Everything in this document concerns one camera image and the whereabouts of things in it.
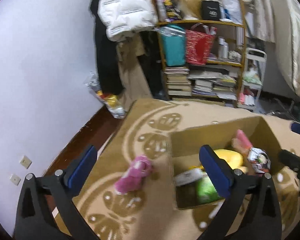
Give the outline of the lower wall socket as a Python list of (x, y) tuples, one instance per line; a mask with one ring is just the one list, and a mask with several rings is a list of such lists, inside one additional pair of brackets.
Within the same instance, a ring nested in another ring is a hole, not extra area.
[(16, 174), (12, 174), (10, 176), (10, 181), (15, 185), (15, 186), (18, 186), (20, 181), (21, 181), (21, 178), (19, 176), (17, 176)]

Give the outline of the black box with 40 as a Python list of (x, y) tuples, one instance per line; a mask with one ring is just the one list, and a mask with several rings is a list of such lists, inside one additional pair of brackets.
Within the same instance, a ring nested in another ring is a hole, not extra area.
[(221, 18), (220, 6), (217, 1), (202, 1), (200, 12), (203, 20), (219, 21)]

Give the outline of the yellow plush toy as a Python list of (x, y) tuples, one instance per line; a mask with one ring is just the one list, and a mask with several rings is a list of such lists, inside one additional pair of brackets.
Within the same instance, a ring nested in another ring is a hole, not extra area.
[(244, 158), (240, 153), (233, 150), (217, 149), (214, 150), (218, 158), (223, 159), (234, 170), (239, 169), (243, 173), (248, 172), (248, 168), (244, 166)]

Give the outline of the black hanging coat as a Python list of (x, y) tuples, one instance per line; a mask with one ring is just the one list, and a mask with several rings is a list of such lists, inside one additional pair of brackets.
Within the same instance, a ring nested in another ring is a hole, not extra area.
[(110, 41), (106, 26), (98, 15), (99, 0), (91, 0), (90, 11), (95, 18), (96, 69), (103, 93), (119, 95), (124, 90), (122, 85), (116, 51), (116, 43)]

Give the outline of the stack of books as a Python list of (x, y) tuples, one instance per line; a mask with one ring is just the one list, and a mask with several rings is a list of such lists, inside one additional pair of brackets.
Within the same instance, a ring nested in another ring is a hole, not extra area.
[(168, 96), (191, 96), (190, 70), (186, 66), (166, 67), (164, 70)]

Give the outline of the white puffer jacket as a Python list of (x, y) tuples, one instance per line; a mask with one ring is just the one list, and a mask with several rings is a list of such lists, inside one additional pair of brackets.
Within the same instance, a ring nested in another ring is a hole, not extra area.
[(113, 42), (149, 31), (158, 22), (152, 0), (100, 0), (98, 15)]

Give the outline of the pink packaged soft towel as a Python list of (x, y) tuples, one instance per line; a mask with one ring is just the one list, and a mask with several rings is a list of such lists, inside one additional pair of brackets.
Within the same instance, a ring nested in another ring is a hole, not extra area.
[(253, 147), (252, 143), (241, 129), (237, 130), (235, 137), (231, 140), (231, 145), (235, 151), (242, 155), (248, 155), (250, 149)]

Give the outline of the hexagonal anime character pillow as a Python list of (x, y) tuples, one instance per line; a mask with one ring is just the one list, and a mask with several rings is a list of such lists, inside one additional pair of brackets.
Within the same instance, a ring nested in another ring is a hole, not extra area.
[(263, 174), (270, 172), (271, 161), (264, 150), (252, 147), (249, 150), (247, 159), (255, 173)]

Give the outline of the white metal cart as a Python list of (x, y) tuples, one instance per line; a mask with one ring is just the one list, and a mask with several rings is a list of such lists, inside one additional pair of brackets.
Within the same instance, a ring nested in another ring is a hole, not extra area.
[(255, 48), (247, 48), (237, 106), (253, 112), (258, 103), (266, 71), (267, 54)]

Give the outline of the wall socket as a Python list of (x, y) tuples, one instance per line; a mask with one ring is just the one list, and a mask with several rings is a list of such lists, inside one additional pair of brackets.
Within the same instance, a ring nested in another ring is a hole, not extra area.
[(21, 178), (19, 176), (17, 176), (16, 174), (12, 174), (10, 176), (10, 181), (15, 185), (15, 186), (18, 186), (20, 181), (21, 181)]
[(23, 155), (22, 158), (19, 160), (19, 164), (25, 169), (28, 169), (31, 166), (32, 161), (26, 155)]

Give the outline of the red gift bag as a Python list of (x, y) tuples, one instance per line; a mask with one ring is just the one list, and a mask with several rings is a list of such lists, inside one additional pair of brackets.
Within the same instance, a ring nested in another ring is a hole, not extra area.
[(196, 23), (186, 29), (186, 62), (205, 65), (217, 34), (216, 27)]

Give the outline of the upper wall socket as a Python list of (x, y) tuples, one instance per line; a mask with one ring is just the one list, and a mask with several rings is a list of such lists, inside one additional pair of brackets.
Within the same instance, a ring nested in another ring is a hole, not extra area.
[(26, 155), (23, 155), (22, 158), (19, 160), (19, 164), (25, 169), (28, 169), (31, 166), (32, 161)]

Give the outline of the green tissue pack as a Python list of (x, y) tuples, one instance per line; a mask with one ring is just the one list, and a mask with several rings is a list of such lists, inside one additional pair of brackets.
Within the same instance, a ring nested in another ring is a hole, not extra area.
[(209, 177), (203, 177), (196, 182), (196, 196), (198, 204), (207, 204), (221, 199)]

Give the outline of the cardboard box with yellow print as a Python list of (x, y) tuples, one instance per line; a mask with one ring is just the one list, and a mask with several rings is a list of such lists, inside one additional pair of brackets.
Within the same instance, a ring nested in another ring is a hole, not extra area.
[(169, 147), (176, 209), (194, 209), (216, 201), (214, 196), (217, 191), (212, 185), (206, 187), (206, 197), (198, 196), (196, 181), (202, 176), (214, 175), (222, 180), (223, 185), (228, 183), (205, 146), (209, 146), (221, 162), (232, 170), (245, 166), (243, 155), (231, 148), (231, 141), (239, 129), (254, 146), (266, 152), (270, 158), (270, 174), (277, 174), (283, 169), (278, 159), (281, 150), (279, 141), (261, 116), (171, 133)]

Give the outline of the small magenta plush toy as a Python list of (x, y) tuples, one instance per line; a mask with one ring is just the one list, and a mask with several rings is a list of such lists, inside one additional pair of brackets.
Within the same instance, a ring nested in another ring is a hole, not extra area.
[(153, 166), (150, 159), (145, 155), (136, 157), (130, 164), (128, 170), (114, 184), (115, 192), (119, 195), (138, 191), (143, 179), (152, 173)]

